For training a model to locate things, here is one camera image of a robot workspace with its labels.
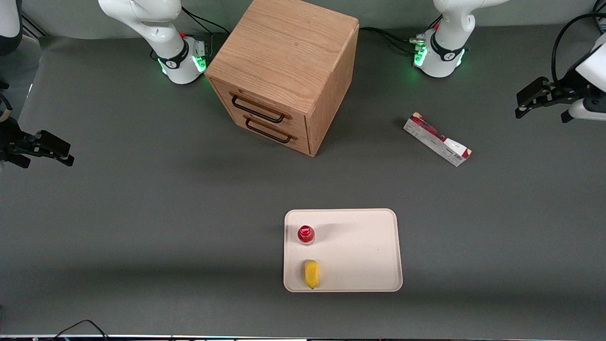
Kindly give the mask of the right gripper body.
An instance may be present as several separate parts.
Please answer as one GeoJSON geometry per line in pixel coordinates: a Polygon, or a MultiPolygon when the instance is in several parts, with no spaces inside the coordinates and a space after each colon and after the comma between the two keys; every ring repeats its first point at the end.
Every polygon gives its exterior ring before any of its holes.
{"type": "Polygon", "coordinates": [[[26,154],[32,155],[36,149],[34,135],[21,130],[13,117],[8,117],[0,124],[0,161],[27,169],[31,163],[26,154]]]}

